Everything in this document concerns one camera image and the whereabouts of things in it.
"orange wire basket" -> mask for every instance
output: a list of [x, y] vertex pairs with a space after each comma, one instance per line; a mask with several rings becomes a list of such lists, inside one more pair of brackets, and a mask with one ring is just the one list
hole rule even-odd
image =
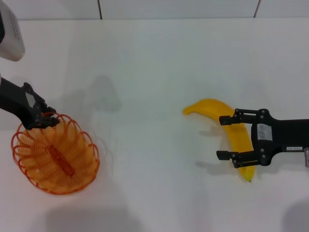
[[52, 128], [26, 130], [20, 125], [11, 147], [15, 163], [35, 187], [63, 195], [86, 188], [100, 161], [97, 146], [76, 121], [55, 116], [60, 123]]

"white table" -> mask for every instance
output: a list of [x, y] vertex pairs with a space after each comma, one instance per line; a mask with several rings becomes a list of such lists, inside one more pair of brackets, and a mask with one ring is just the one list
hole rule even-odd
[[278, 119], [309, 118], [309, 19], [20, 24], [26, 55], [1, 60], [2, 76], [28, 81], [104, 140], [113, 171], [104, 181], [101, 169], [71, 196], [35, 189], [11, 155], [19, 122], [1, 111], [1, 231], [308, 230], [302, 153], [276, 155], [245, 183], [216, 157], [228, 149], [220, 126], [182, 109], [216, 98], [234, 108], [268, 108]]

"white wall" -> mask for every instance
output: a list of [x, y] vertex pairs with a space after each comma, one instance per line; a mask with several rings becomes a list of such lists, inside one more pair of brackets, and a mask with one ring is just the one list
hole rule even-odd
[[257, 17], [309, 17], [309, 0], [261, 0]]
[[103, 19], [253, 17], [258, 0], [99, 0]]
[[3, 0], [18, 19], [100, 19], [98, 0]]

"banana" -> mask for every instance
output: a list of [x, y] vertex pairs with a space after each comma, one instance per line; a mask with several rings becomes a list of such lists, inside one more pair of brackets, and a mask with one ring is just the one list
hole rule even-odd
[[[183, 110], [184, 115], [198, 113], [219, 122], [219, 116], [233, 115], [234, 110], [222, 101], [216, 99], [203, 99]], [[247, 129], [243, 123], [223, 126], [233, 151], [252, 151], [252, 143]], [[241, 176], [251, 182], [254, 176], [254, 166], [238, 168]]]

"sticker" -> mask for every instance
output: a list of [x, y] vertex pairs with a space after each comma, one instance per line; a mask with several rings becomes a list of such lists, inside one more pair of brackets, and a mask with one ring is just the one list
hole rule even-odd
[[303, 147], [302, 146], [288, 146], [286, 150], [287, 151], [302, 151]]
[[27, 97], [29, 106], [33, 108], [33, 106], [35, 104], [34, 97], [31, 94], [27, 93], [27, 92], [26, 92], [26, 97]]
[[272, 141], [271, 126], [259, 123], [257, 126], [257, 140], [270, 140]]

